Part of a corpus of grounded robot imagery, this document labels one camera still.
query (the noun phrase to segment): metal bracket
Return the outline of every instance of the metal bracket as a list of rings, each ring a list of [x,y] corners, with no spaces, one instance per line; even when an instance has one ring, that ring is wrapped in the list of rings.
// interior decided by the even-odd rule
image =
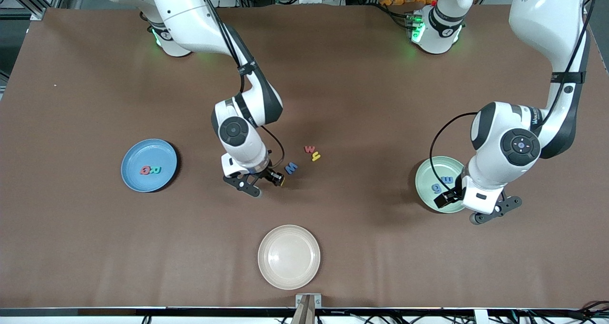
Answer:
[[[505,200],[497,201],[491,214],[472,213],[470,222],[475,225],[486,223],[493,218],[503,217],[505,213],[520,207],[520,205],[522,205],[522,199],[519,196],[509,196]]]
[[[296,294],[296,307],[298,307],[298,305],[302,301],[303,296],[305,296],[305,295],[310,295],[313,297],[316,309],[322,308],[322,294],[321,293],[298,293],[298,294]]]
[[[42,9],[41,12],[32,12],[30,20],[42,20],[42,18],[44,18],[44,14],[46,14],[46,8]]]
[[[489,311],[486,309],[474,309],[476,324],[489,324]]]

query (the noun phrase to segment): brown table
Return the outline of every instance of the brown table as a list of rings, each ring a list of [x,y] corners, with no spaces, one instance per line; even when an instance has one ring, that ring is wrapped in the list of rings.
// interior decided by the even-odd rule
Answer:
[[[292,306],[296,292],[321,292],[326,306],[608,298],[609,78],[596,46],[575,144],[508,186],[522,207],[474,226],[470,211],[428,211],[413,188],[456,114],[494,100],[544,107],[550,64],[512,34],[508,13],[472,8],[461,40],[432,56],[370,7],[222,10],[283,97],[269,128],[299,166],[256,200],[222,182],[209,122],[239,87],[230,57],[170,58],[132,10],[49,10],[0,102],[0,307]],[[469,126],[447,129],[437,153],[468,161]],[[150,137],[174,143],[183,165],[166,190],[139,194],[119,165]],[[298,291],[257,267],[259,242],[283,224],[322,248]]]

